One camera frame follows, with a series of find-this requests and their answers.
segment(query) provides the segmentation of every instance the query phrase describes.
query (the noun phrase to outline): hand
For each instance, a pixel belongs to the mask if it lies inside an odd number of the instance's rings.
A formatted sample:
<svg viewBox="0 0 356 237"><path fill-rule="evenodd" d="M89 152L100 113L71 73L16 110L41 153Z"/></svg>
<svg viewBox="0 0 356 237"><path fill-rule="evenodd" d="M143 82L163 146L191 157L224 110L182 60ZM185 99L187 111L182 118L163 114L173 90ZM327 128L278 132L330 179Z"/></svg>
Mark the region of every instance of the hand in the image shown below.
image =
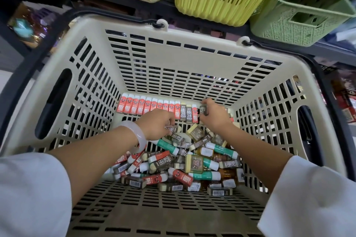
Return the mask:
<svg viewBox="0 0 356 237"><path fill-rule="evenodd" d="M141 116L135 123L145 134L146 140L155 141L172 132L165 125L175 124L174 113L162 109L154 109Z"/></svg>
<svg viewBox="0 0 356 237"><path fill-rule="evenodd" d="M229 114L226 112L224 106L215 103L211 98L202 101L202 104L205 103L207 104L208 115L200 114L200 120L208 129L220 135L224 126L231 124Z"/></svg>

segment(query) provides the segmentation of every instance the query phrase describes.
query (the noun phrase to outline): green basket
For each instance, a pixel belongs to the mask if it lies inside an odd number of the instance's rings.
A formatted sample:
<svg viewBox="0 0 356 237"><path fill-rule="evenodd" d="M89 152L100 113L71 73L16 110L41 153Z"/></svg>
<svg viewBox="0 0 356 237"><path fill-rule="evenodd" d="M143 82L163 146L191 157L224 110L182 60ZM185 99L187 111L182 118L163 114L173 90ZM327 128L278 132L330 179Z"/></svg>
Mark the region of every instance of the green basket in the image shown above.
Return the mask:
<svg viewBox="0 0 356 237"><path fill-rule="evenodd" d="M258 37L307 47L355 16L349 0L263 0L250 25Z"/></svg>

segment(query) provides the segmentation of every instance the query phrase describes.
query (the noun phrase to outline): dark gray shelf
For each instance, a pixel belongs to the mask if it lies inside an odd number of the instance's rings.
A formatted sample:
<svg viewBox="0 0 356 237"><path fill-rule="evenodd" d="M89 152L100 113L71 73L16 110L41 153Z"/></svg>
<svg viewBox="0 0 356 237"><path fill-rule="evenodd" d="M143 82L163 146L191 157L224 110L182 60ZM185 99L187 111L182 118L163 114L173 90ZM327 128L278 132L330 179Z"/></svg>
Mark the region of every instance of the dark gray shelf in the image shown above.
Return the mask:
<svg viewBox="0 0 356 237"><path fill-rule="evenodd" d="M182 20L188 23L193 23L198 26L204 26L207 28L217 29L240 36L249 36L252 40L259 42L264 46L268 46L275 49L281 49L298 54L310 55L310 56L322 56L332 60L338 60L343 63L356 66L356 52L348 49L343 49L337 46L333 46L325 41L315 43L310 47L300 47L281 42L274 42L266 39L261 39L254 36L249 28L248 24L241 27L232 27L208 20L203 20L191 16L181 14L174 5L174 0L161 0L156 3L147 3L140 0L106 0L116 4L133 7L136 9L142 9L149 11L153 14L161 15L165 19Z"/></svg>

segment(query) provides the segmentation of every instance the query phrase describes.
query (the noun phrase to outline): bracelet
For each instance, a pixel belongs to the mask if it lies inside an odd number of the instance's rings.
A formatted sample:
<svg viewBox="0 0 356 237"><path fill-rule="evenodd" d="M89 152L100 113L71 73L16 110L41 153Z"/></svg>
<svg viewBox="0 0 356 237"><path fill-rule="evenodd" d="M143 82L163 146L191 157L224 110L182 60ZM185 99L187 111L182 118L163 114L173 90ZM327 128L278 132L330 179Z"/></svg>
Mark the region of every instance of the bracelet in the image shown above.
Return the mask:
<svg viewBox="0 0 356 237"><path fill-rule="evenodd" d="M142 130L140 129L140 127L138 125L136 125L136 123L132 122L132 121L122 121L118 126L125 126L127 128L129 128L137 137L137 139L139 140L139 146L138 147L134 147L130 150L131 153L136 154L136 153L140 153L142 152L145 148L146 148L146 138L144 133L142 132Z"/></svg>

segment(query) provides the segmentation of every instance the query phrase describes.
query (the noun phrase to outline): white sleeve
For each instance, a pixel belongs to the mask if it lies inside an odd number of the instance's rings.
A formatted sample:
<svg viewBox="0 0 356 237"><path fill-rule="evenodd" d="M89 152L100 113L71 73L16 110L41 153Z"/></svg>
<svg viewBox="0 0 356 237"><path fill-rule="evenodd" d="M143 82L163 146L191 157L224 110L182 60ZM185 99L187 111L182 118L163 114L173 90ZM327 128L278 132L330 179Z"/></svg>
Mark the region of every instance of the white sleeve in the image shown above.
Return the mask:
<svg viewBox="0 0 356 237"><path fill-rule="evenodd" d="M0 236L64 237L72 212L68 174L55 157L0 158Z"/></svg>
<svg viewBox="0 0 356 237"><path fill-rule="evenodd" d="M356 183L293 156L283 169L258 228L266 237L354 236Z"/></svg>

